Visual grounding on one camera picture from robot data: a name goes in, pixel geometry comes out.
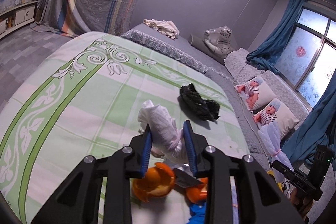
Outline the person's right hand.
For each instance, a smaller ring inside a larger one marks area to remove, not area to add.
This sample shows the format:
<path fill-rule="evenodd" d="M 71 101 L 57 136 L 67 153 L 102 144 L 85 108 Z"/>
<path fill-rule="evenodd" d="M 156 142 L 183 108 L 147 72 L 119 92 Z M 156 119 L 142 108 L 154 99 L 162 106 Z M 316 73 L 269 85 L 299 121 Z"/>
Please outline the person's right hand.
<path fill-rule="evenodd" d="M 297 188 L 292 190 L 289 200 L 298 211 L 301 218 L 305 220 L 308 212 L 313 206 L 314 200 L 309 197 L 304 197 L 301 191 Z"/>

